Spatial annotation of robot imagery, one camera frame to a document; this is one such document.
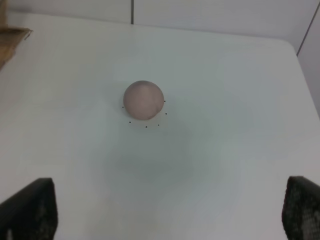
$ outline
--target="ball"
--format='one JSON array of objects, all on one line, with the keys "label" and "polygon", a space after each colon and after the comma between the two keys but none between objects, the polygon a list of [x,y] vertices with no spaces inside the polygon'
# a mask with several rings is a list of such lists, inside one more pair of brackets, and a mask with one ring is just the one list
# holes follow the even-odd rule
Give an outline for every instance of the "ball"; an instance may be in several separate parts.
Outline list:
[{"label": "ball", "polygon": [[150,81],[136,81],[124,92],[123,104],[126,111],[138,120],[149,120],[164,106],[164,94]]}]

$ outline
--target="pink ball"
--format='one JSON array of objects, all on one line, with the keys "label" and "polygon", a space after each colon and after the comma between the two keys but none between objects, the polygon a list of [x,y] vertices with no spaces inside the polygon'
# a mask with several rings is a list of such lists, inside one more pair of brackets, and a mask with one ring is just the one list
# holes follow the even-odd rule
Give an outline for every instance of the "pink ball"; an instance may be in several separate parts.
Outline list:
[{"label": "pink ball", "polygon": [[135,119],[148,120],[157,115],[164,106],[164,94],[150,81],[136,81],[124,92],[123,104]]}]

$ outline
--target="table surface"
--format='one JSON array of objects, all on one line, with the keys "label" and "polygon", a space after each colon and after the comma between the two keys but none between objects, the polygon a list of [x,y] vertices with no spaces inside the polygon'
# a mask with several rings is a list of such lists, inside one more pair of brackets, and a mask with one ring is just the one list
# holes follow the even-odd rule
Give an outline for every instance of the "table surface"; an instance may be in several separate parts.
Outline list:
[{"label": "table surface", "polygon": [[[52,177],[56,240],[286,239],[288,177],[320,183],[320,122],[291,45],[37,14],[9,22],[34,32],[0,72],[1,201]],[[166,100],[150,121],[122,108],[139,80]]]}]

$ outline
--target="white wall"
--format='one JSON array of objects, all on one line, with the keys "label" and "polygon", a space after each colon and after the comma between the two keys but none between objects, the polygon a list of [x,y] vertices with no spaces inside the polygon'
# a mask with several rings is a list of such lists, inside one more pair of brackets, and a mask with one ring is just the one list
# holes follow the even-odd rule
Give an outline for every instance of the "white wall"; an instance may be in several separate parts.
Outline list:
[{"label": "white wall", "polygon": [[320,115],[320,12],[318,11],[298,56],[314,105]]},{"label": "white wall", "polygon": [[298,51],[319,0],[135,0],[134,23],[280,38]]},{"label": "white wall", "polygon": [[129,23],[130,0],[9,0],[9,7],[23,12]]}]

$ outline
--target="white table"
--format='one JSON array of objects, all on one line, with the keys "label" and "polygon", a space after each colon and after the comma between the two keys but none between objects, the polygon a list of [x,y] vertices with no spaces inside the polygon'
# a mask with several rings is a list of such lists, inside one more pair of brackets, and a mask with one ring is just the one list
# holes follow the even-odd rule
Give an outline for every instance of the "white table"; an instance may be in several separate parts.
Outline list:
[{"label": "white table", "polygon": [[[57,240],[286,239],[288,177],[320,183],[320,122],[287,42],[9,21],[34,32],[0,72],[1,201],[52,177]],[[138,80],[166,100],[148,122],[122,108]]]}]

